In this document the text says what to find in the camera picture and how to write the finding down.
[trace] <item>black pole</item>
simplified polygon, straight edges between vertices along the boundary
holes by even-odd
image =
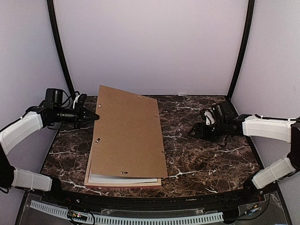
[[[67,88],[69,89],[70,95],[72,96],[74,94],[75,90],[74,90],[74,86],[72,84],[70,73],[69,73],[69,70],[67,67],[65,55],[62,50],[62,45],[61,45],[61,41],[60,41],[60,34],[58,31],[53,0],[47,0],[47,4],[48,4],[50,23],[51,23],[51,27],[52,27],[52,32],[53,32],[53,37],[54,37],[54,41],[55,41],[55,45],[56,45],[57,54],[60,59],[60,65],[61,65],[62,72],[64,74],[64,77],[65,77],[65,80],[67,83]]]
[[[231,100],[231,98],[233,97],[234,89],[235,89],[236,84],[238,82],[238,78],[239,78],[239,75],[240,75],[240,69],[242,67],[242,63],[243,63],[243,60],[244,60],[246,47],[247,47],[247,42],[248,42],[249,33],[250,33],[250,28],[251,28],[253,11],[254,11],[254,3],[255,3],[255,0],[249,0],[249,2],[248,2],[248,9],[247,9],[244,33],[243,33],[242,42],[240,44],[240,52],[239,52],[239,55],[238,55],[238,60],[237,60],[236,65],[235,65],[235,69],[234,69],[233,77],[232,77],[231,84],[230,84],[230,87],[229,87],[229,91],[228,91],[228,94],[227,94],[227,98],[229,100]]]

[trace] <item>white vent grille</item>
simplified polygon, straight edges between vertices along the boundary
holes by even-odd
[[[38,211],[63,218],[67,218],[68,210],[57,206],[48,205],[42,202],[31,201],[31,208]],[[87,224],[93,224],[93,218],[89,214]],[[97,225],[202,225],[223,221],[223,213],[213,213],[208,215],[193,216],[193,217],[178,217],[178,218],[122,218],[122,217],[107,217],[94,215]]]

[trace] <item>dark brown marble surface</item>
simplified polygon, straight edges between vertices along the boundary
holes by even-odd
[[[219,96],[152,96],[158,100],[168,178],[161,188],[86,188],[83,185],[93,136],[93,124],[80,130],[63,127],[54,140],[42,173],[58,177],[64,190],[117,197],[183,197],[242,188],[246,178],[259,170],[244,137],[229,137],[228,144],[187,136],[201,120],[203,108],[224,101]],[[85,106],[95,110],[97,97]]]

